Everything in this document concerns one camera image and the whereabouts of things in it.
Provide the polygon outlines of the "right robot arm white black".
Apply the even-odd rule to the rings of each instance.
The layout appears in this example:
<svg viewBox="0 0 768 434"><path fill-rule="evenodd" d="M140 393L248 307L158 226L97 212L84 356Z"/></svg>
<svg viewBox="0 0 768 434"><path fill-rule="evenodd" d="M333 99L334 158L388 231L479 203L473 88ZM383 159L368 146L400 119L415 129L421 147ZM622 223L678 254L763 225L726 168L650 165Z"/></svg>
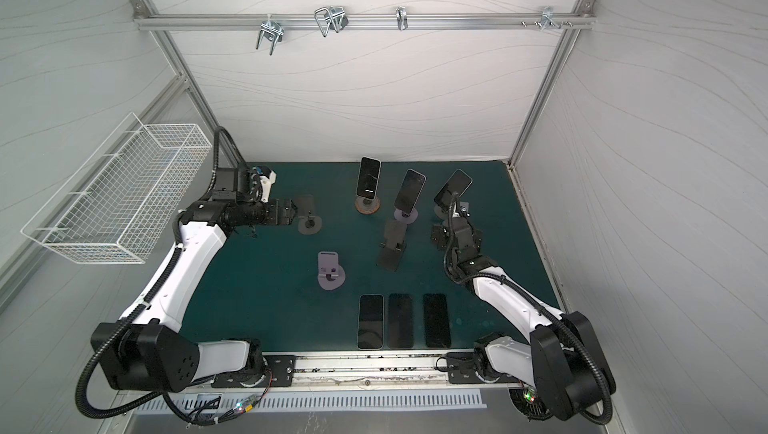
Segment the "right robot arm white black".
<svg viewBox="0 0 768 434"><path fill-rule="evenodd" d="M475 375L483 382L514 378L513 406L531 421L581 416L605 426L614 417L616 381L589 319L578 311L550 306L515 282L482 254L481 236L465 219L437 224L432 243L443 254L443 269L498 311L523 335L491 334L474 347Z"/></svg>

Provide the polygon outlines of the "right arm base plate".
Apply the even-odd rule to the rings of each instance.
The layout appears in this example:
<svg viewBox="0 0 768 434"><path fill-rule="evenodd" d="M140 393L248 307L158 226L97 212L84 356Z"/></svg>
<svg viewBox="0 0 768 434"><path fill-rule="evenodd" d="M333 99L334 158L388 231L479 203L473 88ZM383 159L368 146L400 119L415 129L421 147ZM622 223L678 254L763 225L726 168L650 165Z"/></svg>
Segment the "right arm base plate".
<svg viewBox="0 0 768 434"><path fill-rule="evenodd" d="M495 384L499 378L483 377L478 371L474 355L468 352L449 352L437 362L436 368L447 375L451 385Z"/></svg>

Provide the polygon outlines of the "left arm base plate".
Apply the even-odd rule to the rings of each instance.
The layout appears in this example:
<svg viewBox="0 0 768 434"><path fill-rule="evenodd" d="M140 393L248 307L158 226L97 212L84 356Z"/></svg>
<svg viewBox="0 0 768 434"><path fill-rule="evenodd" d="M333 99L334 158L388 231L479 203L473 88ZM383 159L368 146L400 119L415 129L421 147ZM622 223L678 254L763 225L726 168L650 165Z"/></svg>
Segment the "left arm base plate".
<svg viewBox="0 0 768 434"><path fill-rule="evenodd" d="M238 371L218 374L212 386L224 389L290 387L295 363L296 357L293 355L260 355Z"/></svg>

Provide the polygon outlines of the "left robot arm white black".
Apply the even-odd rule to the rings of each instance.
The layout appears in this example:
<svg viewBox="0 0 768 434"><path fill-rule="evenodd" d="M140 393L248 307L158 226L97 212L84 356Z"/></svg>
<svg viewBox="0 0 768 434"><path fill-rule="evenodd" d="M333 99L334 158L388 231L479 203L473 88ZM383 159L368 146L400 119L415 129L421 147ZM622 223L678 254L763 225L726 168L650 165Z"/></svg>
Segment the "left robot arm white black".
<svg viewBox="0 0 768 434"><path fill-rule="evenodd" d="M273 371L259 340L196 343L182 335L182 321L229 234L240 227L289 225L296 215L290 199L198 200L179 212L172 223L173 246L147 287L117 321L99 324L91 336L93 354L74 393L79 413L108 419L161 397L184 422L201 425L197 415L178 409L172 394L220 376L271 382ZM112 389L140 391L142 397L117 407L95 407L88 399L88 387L96 370L103 372Z"/></svg>

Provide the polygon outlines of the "phone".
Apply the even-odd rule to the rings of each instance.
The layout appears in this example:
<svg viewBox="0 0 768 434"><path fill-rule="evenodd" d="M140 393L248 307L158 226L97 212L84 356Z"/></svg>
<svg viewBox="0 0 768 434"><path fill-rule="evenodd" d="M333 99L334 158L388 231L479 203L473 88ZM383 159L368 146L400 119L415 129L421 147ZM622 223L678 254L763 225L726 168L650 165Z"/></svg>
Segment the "phone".
<svg viewBox="0 0 768 434"><path fill-rule="evenodd" d="M444 294L423 296L424 335L428 348L448 349L452 339L448 302Z"/></svg>
<svg viewBox="0 0 768 434"><path fill-rule="evenodd" d="M457 169L435 196L435 205L441 211L447 211L452 197L454 195L461 197L469 189L472 183L472 178L466 172Z"/></svg>
<svg viewBox="0 0 768 434"><path fill-rule="evenodd" d="M362 157L360 160L356 196L373 200L377 195L377 188L381 172L381 162L370 157Z"/></svg>
<svg viewBox="0 0 768 434"><path fill-rule="evenodd" d="M363 295L359 302L357 346L361 350L383 347L384 298L382 295Z"/></svg>
<svg viewBox="0 0 768 434"><path fill-rule="evenodd" d="M390 349L411 349L414 346L414 309L409 294L389 295L386 330Z"/></svg>
<svg viewBox="0 0 768 434"><path fill-rule="evenodd" d="M410 217L426 184L426 176L413 169L408 169L395 199L395 209Z"/></svg>

